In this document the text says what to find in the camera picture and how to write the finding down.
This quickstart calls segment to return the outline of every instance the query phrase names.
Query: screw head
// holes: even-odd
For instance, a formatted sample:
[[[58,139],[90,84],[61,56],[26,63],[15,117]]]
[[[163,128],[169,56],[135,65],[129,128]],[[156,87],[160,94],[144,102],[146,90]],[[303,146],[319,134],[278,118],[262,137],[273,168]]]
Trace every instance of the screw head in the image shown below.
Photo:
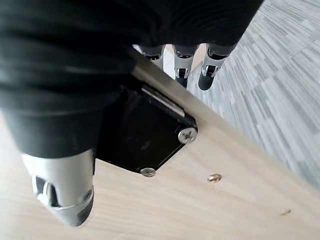
[[[153,168],[151,167],[146,167],[144,169],[141,169],[140,170],[140,173],[147,177],[147,178],[151,178],[151,177],[154,177],[156,175],[156,170],[154,170]]]
[[[182,144],[190,144],[197,138],[198,131],[193,127],[182,129],[178,134],[178,140]]]
[[[217,183],[222,179],[222,176],[220,174],[211,174],[208,176],[208,182],[214,182]]]

